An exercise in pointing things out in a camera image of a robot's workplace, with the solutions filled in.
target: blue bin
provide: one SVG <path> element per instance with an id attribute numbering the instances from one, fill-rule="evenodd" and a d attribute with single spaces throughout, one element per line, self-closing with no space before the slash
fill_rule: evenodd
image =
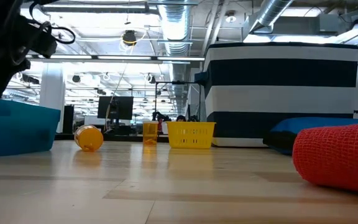
<path id="1" fill-rule="evenodd" d="M 0 100 L 0 156 L 52 148 L 60 111 Z"/>

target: yellow basket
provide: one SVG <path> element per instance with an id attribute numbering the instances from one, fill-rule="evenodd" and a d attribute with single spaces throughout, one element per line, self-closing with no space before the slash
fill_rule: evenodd
<path id="1" fill-rule="evenodd" d="M 209 149 L 214 122 L 167 122 L 169 145 L 172 148 Z"/>

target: red knitted pouf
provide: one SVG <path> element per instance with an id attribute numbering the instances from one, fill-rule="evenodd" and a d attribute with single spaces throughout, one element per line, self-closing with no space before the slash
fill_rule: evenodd
<path id="1" fill-rule="evenodd" d="M 302 130 L 293 163 L 312 184 L 358 191 L 358 124 Z"/>

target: computer monitor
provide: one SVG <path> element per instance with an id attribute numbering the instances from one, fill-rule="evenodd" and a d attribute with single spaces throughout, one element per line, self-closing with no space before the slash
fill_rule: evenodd
<path id="1" fill-rule="evenodd" d="M 132 119 L 132 110 L 134 105 L 133 96 L 114 96 L 113 100 L 117 104 L 118 118 L 114 116 L 114 113 L 109 113 L 109 119 Z M 100 96 L 98 107 L 98 118 L 106 118 L 107 108 L 111 102 L 111 96 Z"/>

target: striped partition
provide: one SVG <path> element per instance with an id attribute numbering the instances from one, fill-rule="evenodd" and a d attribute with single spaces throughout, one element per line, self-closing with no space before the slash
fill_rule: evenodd
<path id="1" fill-rule="evenodd" d="M 287 118 L 352 118 L 357 61 L 353 45 L 212 45 L 204 72 L 214 145 L 264 146 L 264 135 Z"/>

